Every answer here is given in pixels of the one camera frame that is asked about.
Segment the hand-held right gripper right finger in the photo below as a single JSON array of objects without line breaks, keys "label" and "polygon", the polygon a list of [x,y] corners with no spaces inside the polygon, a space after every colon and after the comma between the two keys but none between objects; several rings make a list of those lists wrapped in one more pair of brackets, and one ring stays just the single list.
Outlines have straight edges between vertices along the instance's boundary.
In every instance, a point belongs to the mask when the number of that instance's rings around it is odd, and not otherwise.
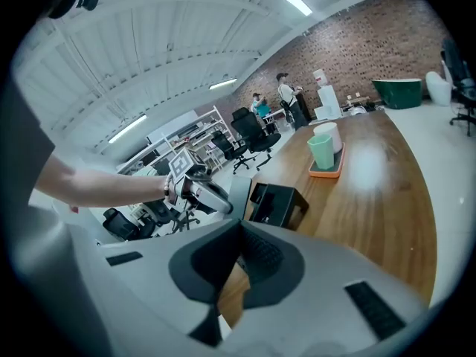
[{"label": "hand-held right gripper right finger", "polygon": [[381,356],[428,311],[419,295],[362,254],[244,221],[251,280],[222,349],[234,356]]}]

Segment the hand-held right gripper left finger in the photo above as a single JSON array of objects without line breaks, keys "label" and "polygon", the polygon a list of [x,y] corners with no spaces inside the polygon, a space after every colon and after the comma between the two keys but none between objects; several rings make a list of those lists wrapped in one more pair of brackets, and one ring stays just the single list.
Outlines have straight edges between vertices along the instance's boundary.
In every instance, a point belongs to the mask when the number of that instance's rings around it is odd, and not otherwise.
[{"label": "hand-held right gripper left finger", "polygon": [[234,252],[240,227],[217,222],[186,234],[97,246],[68,232],[68,335],[86,356],[231,356],[205,279]]}]

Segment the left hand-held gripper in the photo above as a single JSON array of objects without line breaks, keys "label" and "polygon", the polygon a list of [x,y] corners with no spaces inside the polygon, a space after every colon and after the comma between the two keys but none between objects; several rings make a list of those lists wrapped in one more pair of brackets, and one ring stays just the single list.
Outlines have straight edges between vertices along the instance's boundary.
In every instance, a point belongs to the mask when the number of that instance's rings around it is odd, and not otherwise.
[{"label": "left hand-held gripper", "polygon": [[206,214],[228,214],[233,205],[228,194],[212,181],[211,170],[199,154],[184,148],[169,162],[171,190],[175,196],[188,201]]}]

